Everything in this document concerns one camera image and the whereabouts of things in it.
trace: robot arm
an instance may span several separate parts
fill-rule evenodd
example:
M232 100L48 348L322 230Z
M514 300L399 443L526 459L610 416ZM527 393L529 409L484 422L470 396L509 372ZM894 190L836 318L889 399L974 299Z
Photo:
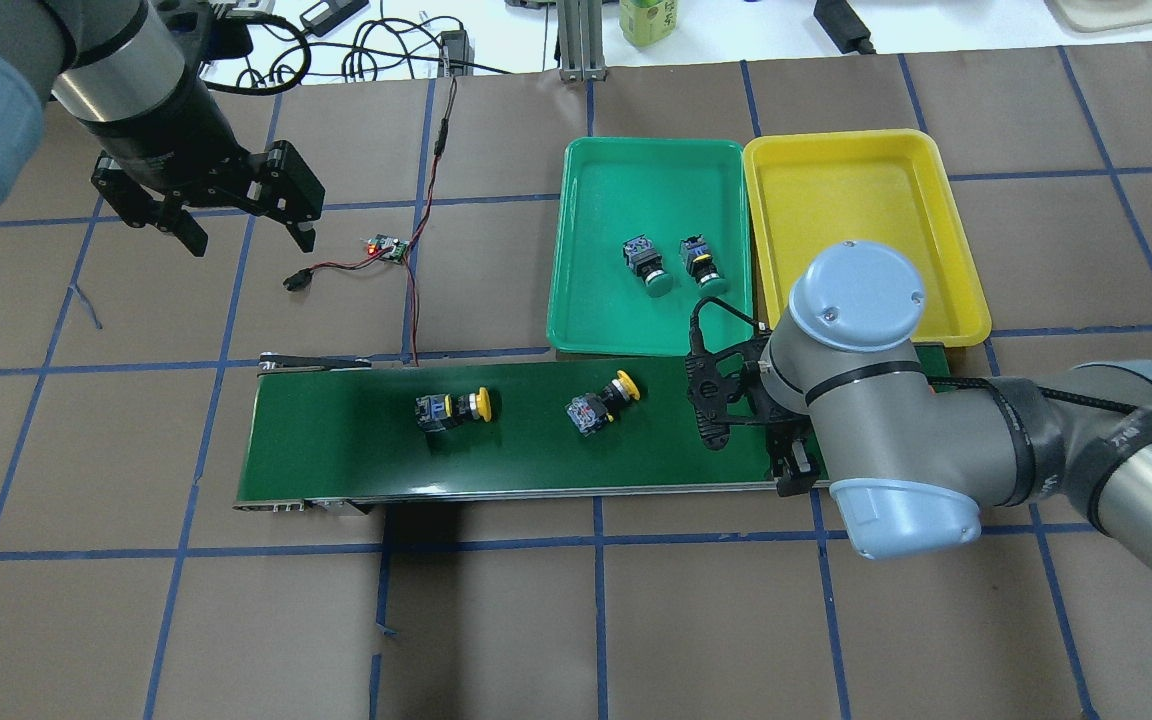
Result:
M910 342L924 293L896 251L832 247L795 283L776 331L755 339L759 359L727 400L765 393L810 419L829 495L865 558L973 541L980 507L1061 492L1152 569L1152 361L1038 381L946 379L963 389L933 395ZM691 379L703 437L698 397L712 379Z
M211 23L205 0L0 0L0 202L53 94L101 143L92 183L126 223L202 256L207 236L185 206L233 206L312 250L323 185L289 142L238 145L197 77Z

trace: yellow plastic tray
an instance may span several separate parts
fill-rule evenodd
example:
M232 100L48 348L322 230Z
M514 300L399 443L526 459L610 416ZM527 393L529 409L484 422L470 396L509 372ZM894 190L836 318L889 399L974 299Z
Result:
M756 138L745 145L768 319L826 247L873 240L914 262L927 285L916 342L977 344L990 308L937 143L911 129Z

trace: black plug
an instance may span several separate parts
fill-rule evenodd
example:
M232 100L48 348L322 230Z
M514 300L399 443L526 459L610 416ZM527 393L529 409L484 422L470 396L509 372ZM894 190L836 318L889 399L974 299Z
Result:
M314 279L313 270L297 270L296 273L289 275L283 281L283 287L287 288L287 291L302 291L310 286L310 281L312 281L312 279Z
M817 0L812 14L838 46L838 53L874 54L874 45L869 41L869 28L847 0Z

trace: dark green board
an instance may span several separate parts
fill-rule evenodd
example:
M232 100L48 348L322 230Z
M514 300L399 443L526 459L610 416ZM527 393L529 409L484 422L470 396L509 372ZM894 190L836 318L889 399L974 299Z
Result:
M945 373L938 347L919 348ZM567 402L630 373L643 400L581 437ZM415 399L492 391L495 420L425 434ZM492 497L616 495L771 487L759 429L733 429L720 452L696 434L679 357L564 363L275 372L256 392L237 507Z

